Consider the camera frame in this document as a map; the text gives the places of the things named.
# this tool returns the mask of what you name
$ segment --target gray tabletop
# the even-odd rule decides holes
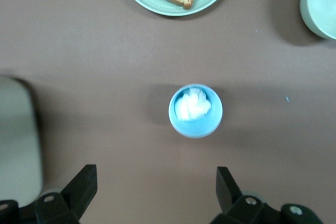
[[[165,17],[134,0],[0,0],[0,74],[36,94],[44,190],[96,164],[81,223],[209,223],[217,166],[275,209],[336,215],[336,43],[303,23],[299,0],[218,0]],[[179,135],[183,85],[220,96],[218,129]]]

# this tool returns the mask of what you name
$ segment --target small blue cup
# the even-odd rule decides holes
[[[211,108],[203,117],[192,121],[180,121],[175,112],[175,103],[189,88],[199,88],[205,93]],[[172,97],[169,104],[169,119],[174,129],[181,135],[190,138],[201,138],[213,133],[219,126],[223,116],[223,106],[219,96],[211,88],[202,84],[190,84],[180,88]]]

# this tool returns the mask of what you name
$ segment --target white fluffy substance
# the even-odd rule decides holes
[[[175,113],[180,121],[199,119],[208,113],[211,103],[200,88],[189,88],[175,103]]]

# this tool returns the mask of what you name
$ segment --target brown table surface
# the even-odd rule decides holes
[[[134,0],[0,0],[0,74],[36,94],[44,190],[97,165],[81,223],[209,223],[217,166],[275,209],[334,223],[335,69],[335,41],[304,25],[299,0],[218,0],[177,18]],[[198,140],[167,115],[195,82],[224,106]]]

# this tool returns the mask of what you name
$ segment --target bowl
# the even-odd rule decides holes
[[[175,104],[189,88],[199,88],[211,103],[210,110],[201,118],[190,121],[181,121],[177,118]],[[169,119],[174,129],[181,135],[189,138],[201,138],[213,133],[219,126],[223,116],[222,102],[217,93],[208,86],[202,84],[189,84],[175,92],[169,104]]]
[[[300,0],[300,12],[312,32],[336,39],[336,0]]]

